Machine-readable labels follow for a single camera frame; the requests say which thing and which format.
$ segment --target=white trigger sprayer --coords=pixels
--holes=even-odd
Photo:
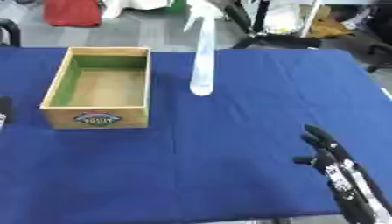
[[[203,18],[190,89],[196,95],[210,95],[214,90],[215,19],[223,13],[207,0],[188,0],[188,4],[192,8],[184,32]]]

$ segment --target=black object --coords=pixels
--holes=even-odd
[[[373,65],[367,68],[370,73],[380,68],[392,66],[392,6],[380,6],[372,19],[367,21],[367,27],[384,43],[371,45],[369,54],[383,53]]]
[[[257,10],[255,23],[252,25],[242,4],[237,1],[225,7],[226,14],[236,22],[247,34],[247,37],[234,45],[234,49],[247,48],[253,44],[267,45],[267,42],[289,48],[319,48],[321,41],[317,38],[299,38],[290,35],[268,34],[263,30],[264,19],[267,14],[269,2],[261,1]]]
[[[12,122],[12,99],[10,97],[0,97],[0,114],[7,116],[5,123]]]
[[[10,46],[20,47],[21,37],[18,25],[12,20],[0,17],[0,46],[7,46],[7,44],[3,43],[2,41],[2,29],[5,29],[10,34]]]
[[[327,184],[346,220],[352,224],[375,224],[377,221],[383,223],[385,214],[390,218],[391,205],[361,165],[354,162],[348,152],[322,129],[311,125],[304,128],[308,133],[301,138],[316,150],[316,155],[294,157],[294,163],[313,165],[328,178]],[[372,196],[383,207],[382,212],[370,203]]]
[[[367,52],[370,55],[376,54],[376,53],[383,53],[384,57],[380,57],[378,61],[376,61],[374,64],[370,65],[367,68],[367,71],[369,73],[373,73],[377,71],[380,68],[389,68],[392,67],[392,45],[387,45],[387,44],[373,44],[369,47],[369,50]]]
[[[15,0],[17,4],[33,4],[36,2],[36,0]]]

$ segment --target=box label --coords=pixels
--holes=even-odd
[[[111,123],[121,121],[123,118],[118,115],[111,115],[102,111],[83,112],[73,118],[77,123],[86,123],[93,126],[104,127]]]

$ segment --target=blue tablecloth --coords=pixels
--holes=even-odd
[[[392,102],[346,52],[226,50],[212,95],[193,54],[153,53],[148,129],[54,130],[38,107],[65,49],[0,49],[0,223],[179,223],[338,212],[305,123],[331,132],[392,200]]]

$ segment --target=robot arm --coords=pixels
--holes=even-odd
[[[382,190],[332,136],[305,125],[301,138],[312,146],[314,157],[294,157],[294,163],[313,165],[327,178],[333,197],[346,220],[356,224],[392,224],[392,208]]]

